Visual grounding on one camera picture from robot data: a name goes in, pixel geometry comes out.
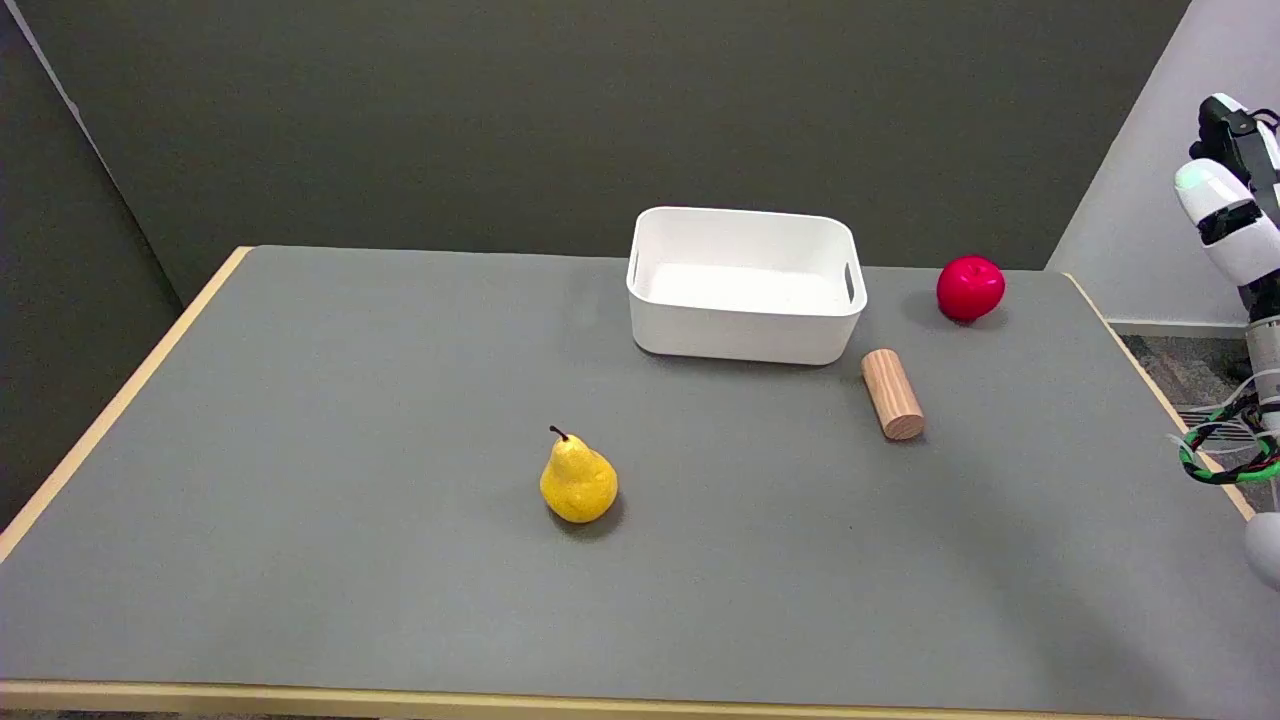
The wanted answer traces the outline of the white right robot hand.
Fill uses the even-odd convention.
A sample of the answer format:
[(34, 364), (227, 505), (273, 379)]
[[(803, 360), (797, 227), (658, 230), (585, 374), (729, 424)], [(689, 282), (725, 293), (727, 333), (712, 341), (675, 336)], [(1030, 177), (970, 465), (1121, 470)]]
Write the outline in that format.
[(1277, 113), (1212, 94), (1199, 105), (1188, 154), (1172, 184), (1201, 247), (1236, 287), (1252, 322), (1277, 315)]

